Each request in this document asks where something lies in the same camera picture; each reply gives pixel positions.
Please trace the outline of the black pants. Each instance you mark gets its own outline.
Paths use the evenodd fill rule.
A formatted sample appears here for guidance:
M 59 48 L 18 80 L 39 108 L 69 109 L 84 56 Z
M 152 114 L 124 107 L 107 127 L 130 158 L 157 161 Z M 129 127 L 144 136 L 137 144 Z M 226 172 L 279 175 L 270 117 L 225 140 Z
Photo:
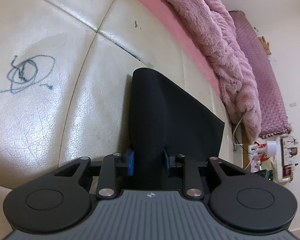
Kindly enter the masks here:
M 170 156 L 197 161 L 219 155 L 225 123 L 156 70 L 133 72 L 128 134 L 134 152 L 132 180 L 140 190 L 160 189 Z

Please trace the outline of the white plug adapter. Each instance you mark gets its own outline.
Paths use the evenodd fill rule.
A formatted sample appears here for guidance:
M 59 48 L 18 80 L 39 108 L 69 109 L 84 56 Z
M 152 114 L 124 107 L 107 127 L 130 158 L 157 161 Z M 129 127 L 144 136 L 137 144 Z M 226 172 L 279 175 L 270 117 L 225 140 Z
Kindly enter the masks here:
M 264 152 L 267 158 L 274 157 L 277 154 L 277 142 L 268 140 Z

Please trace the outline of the purple dotted cushion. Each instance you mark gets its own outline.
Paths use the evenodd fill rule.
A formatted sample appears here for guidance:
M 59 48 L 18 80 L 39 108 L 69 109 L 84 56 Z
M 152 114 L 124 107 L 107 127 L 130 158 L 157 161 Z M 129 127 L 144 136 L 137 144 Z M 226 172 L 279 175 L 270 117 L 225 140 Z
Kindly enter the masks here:
M 290 133 L 291 128 L 279 85 L 261 41 L 244 12 L 230 11 L 230 16 L 236 27 L 238 45 L 248 59 L 257 83 L 261 109 L 260 137 Z

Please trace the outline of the white power strip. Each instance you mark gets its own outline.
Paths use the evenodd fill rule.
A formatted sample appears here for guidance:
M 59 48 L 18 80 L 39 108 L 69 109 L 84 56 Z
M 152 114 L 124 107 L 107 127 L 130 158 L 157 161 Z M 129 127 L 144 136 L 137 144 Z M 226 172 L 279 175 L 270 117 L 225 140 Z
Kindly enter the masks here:
M 266 141 L 277 142 L 277 154 L 267 158 L 264 152 Z M 248 164 L 245 169 L 276 183 L 288 183 L 294 178 L 298 166 L 295 160 L 298 154 L 298 141 L 290 134 L 276 135 L 248 146 Z

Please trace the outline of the cream leather mattress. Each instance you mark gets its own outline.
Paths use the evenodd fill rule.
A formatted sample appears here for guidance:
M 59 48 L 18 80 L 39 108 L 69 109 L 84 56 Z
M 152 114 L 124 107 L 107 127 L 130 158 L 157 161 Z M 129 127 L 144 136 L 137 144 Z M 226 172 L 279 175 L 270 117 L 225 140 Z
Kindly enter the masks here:
M 132 73 L 161 72 L 225 123 L 219 94 L 138 0 L 0 0 L 0 239 L 15 187 L 80 156 L 128 147 Z

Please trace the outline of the pink fluffy blanket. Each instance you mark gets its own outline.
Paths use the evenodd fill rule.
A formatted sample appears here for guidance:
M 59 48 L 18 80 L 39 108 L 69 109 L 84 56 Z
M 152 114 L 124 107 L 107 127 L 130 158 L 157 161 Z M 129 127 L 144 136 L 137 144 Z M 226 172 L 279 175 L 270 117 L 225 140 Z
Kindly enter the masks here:
M 250 142 L 261 131 L 261 109 L 251 65 L 236 39 L 234 21 L 221 0 L 166 0 L 196 46 L 210 61 L 230 120 L 242 122 Z

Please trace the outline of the pink bed sheet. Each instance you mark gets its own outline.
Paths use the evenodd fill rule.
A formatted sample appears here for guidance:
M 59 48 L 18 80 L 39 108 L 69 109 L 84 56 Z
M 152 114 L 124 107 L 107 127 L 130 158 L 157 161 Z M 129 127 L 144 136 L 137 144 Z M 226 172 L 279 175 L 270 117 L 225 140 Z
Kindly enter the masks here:
M 188 30 L 184 27 L 174 8 L 165 0 L 138 0 L 141 2 L 170 32 L 177 44 L 185 50 L 205 79 L 220 94 L 219 83 L 210 62 L 193 42 Z

